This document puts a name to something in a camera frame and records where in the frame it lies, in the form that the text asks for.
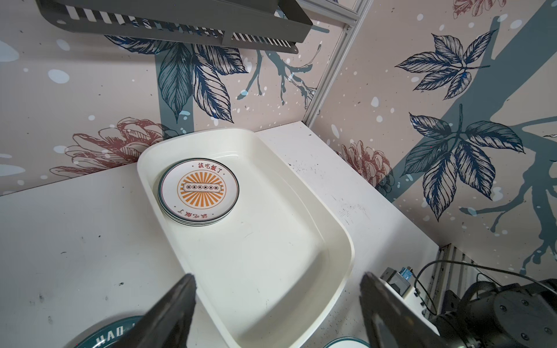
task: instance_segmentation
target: red flower illustration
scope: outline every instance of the red flower illustration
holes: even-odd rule
[[[394,176],[391,173],[389,160],[381,151],[364,148],[360,140],[352,143],[350,148],[342,145],[343,153],[335,151],[350,166],[357,171],[368,183],[386,195],[394,184]]]
[[[499,6],[503,7],[507,4],[507,0],[497,0]],[[479,16],[483,13],[483,9],[489,11],[491,7],[495,4],[495,0],[455,0],[453,4],[454,18],[456,19],[460,14],[466,13],[472,9],[472,15],[474,17]]]
[[[66,155],[77,166],[57,166],[52,174],[74,178],[124,164],[136,162],[149,146],[178,133],[151,120],[130,117],[120,120],[114,128],[104,128],[95,138],[87,134],[74,134],[77,145],[69,146]]]

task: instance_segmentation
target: blue leaf illustration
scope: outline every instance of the blue leaf illustration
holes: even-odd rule
[[[489,157],[478,146],[466,141],[458,143],[455,153],[458,176],[462,182],[491,199],[495,168]]]
[[[207,115],[232,122],[230,97],[212,64],[195,50],[193,52],[194,94],[197,104]]]
[[[197,51],[213,65],[217,73],[247,73],[237,48],[196,45]]]
[[[410,122],[420,134],[430,138],[443,139],[452,133],[448,123],[435,117],[410,114]]]
[[[511,149],[524,152],[522,140],[509,127],[490,121],[475,122],[465,131],[468,139],[479,146],[489,146],[495,149]]]
[[[448,151],[448,140],[436,139],[416,145],[406,156],[405,174],[426,171],[445,152]]]
[[[423,195],[437,221],[455,197],[456,172],[455,155],[447,152],[423,176]]]
[[[463,48],[460,40],[450,36],[433,35],[433,42],[435,42],[435,52],[444,56],[449,62],[456,64],[462,63]]]
[[[447,95],[445,96],[445,98],[443,98],[443,100],[453,98],[464,92],[471,81],[472,74],[466,70],[461,70],[457,74],[457,76],[455,76],[455,79],[452,80],[451,85],[449,86],[449,89],[447,91]]]
[[[486,50],[486,47],[491,40],[491,36],[495,31],[496,30],[492,30],[483,35],[480,35],[468,46],[466,52],[464,53],[464,63],[470,64],[471,62],[480,58],[482,53]]]
[[[406,59],[396,67],[409,72],[440,71],[451,66],[448,59],[435,52],[422,52]]]
[[[192,53],[183,43],[176,43],[160,65],[159,88],[163,100],[178,114],[192,95]]]
[[[142,53],[144,55],[156,55],[162,51],[170,49],[172,46],[177,45],[173,41],[151,40],[148,38],[135,38],[125,36],[111,36],[105,35],[106,38],[120,47],[125,48],[130,52]]]
[[[422,81],[414,88],[415,90],[431,91],[437,89],[450,82],[458,73],[458,69],[446,68],[441,71],[430,72]]]

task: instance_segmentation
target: rectangular plastic tray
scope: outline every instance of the rectangular plastic tray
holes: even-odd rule
[[[193,157],[223,163],[240,185],[230,214],[204,227],[173,221],[156,198],[164,171]],[[231,128],[153,145],[140,156],[138,173],[228,346],[300,347],[338,299],[354,259],[350,236],[302,179],[255,133]]]

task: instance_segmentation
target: orange sunburst pattern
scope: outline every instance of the orange sunburst pattern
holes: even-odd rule
[[[197,170],[186,174],[180,180],[178,194],[186,205],[197,209],[208,209],[222,201],[226,195],[226,186],[217,174]]]

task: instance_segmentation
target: white table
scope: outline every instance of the white table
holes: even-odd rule
[[[305,347],[367,340],[365,271],[421,268],[438,246],[303,123],[257,133],[344,223],[355,247],[345,291]],[[183,276],[135,164],[0,197],[0,340],[75,346],[117,319],[142,315]],[[226,347],[198,302],[188,347]]]

